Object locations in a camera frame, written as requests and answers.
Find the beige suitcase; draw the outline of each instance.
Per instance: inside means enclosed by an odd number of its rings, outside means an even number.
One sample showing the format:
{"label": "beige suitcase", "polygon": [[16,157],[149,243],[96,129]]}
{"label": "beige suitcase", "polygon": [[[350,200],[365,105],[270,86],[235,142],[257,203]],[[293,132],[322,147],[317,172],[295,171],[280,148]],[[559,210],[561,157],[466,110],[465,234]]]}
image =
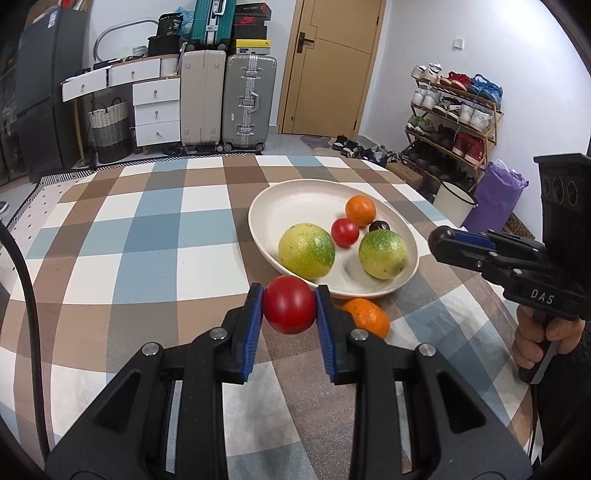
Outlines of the beige suitcase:
{"label": "beige suitcase", "polygon": [[218,144],[222,134],[222,95],[226,66],[223,51],[183,54],[181,64],[181,141]]}

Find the black refrigerator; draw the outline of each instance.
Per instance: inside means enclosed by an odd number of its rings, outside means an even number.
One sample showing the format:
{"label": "black refrigerator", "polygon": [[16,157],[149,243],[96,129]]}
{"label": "black refrigerator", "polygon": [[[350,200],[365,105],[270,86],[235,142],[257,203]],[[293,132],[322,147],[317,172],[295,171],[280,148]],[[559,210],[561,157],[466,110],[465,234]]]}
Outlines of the black refrigerator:
{"label": "black refrigerator", "polygon": [[17,57],[17,125],[27,173],[64,170],[80,158],[72,102],[61,83],[82,69],[86,12],[57,8],[26,28]]}

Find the tomato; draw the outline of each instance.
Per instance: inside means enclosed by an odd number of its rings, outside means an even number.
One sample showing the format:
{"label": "tomato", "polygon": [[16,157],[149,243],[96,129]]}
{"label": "tomato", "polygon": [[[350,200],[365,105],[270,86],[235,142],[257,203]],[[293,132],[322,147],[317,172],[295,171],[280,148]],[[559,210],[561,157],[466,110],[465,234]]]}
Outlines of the tomato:
{"label": "tomato", "polygon": [[339,218],[333,223],[330,234],[339,247],[350,247],[359,238],[359,227],[353,220]]}
{"label": "tomato", "polygon": [[286,335],[310,328],[316,318],[316,297],[305,281],[277,277],[262,296],[262,312],[278,332]]}

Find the table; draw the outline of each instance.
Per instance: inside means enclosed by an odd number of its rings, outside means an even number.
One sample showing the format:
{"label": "table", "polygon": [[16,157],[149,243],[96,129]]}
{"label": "table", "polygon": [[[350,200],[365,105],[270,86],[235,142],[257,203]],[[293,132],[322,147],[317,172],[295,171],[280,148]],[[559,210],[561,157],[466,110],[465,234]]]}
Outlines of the table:
{"label": "table", "polygon": [[[448,221],[376,165],[254,155],[112,167],[44,187],[24,212],[13,235],[37,295],[51,443],[144,343],[192,341],[241,305],[250,283],[277,275],[252,240],[248,208],[270,184],[299,178],[342,182],[403,215],[420,265],[377,301],[392,320],[387,342],[435,345],[526,444],[531,400],[509,354],[516,305],[479,275],[430,255],[426,238]],[[6,254],[0,280],[11,292],[0,413],[39,459],[22,289]],[[249,382],[223,392],[230,478],[347,478],[355,388],[330,384],[315,328],[283,336],[264,322]]]}

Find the white plate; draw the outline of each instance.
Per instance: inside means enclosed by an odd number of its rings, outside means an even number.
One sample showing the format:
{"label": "white plate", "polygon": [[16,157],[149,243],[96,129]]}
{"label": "white plate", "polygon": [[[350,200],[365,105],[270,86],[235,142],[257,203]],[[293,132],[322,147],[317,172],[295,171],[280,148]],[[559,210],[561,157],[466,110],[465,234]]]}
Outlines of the white plate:
{"label": "white plate", "polygon": [[[263,190],[248,210],[248,226],[252,238],[267,261],[280,273],[294,275],[277,261],[279,240],[285,231],[297,223],[313,223],[330,234],[337,218],[345,216],[345,205],[354,195],[367,195],[354,188],[327,180],[289,180]],[[402,287],[418,268],[417,242],[412,232],[390,205],[374,199],[377,219],[388,222],[392,231],[400,234],[408,249],[407,266],[391,280],[379,280],[368,275],[358,257],[359,243],[368,232],[361,230],[359,239],[350,248],[336,248],[335,264],[327,276],[317,279],[316,288],[326,284],[330,292],[341,298],[382,297]]]}

